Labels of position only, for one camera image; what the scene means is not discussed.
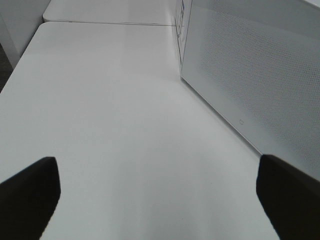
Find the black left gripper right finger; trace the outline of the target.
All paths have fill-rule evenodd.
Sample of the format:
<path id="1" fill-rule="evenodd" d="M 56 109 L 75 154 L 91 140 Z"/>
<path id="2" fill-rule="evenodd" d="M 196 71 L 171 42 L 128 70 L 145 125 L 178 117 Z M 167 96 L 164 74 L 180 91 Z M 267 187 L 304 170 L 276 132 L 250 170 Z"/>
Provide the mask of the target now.
<path id="1" fill-rule="evenodd" d="M 281 240 L 320 238 L 320 182 L 282 159 L 263 154 L 256 194 Z"/>

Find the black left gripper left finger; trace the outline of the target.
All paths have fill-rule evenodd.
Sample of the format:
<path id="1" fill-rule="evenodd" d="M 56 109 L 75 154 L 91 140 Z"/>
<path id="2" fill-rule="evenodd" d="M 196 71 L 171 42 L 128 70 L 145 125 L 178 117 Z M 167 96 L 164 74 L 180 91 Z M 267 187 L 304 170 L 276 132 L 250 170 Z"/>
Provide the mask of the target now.
<path id="1" fill-rule="evenodd" d="M 55 157 L 44 157 L 0 184 L 0 238 L 39 240 L 61 196 Z"/>

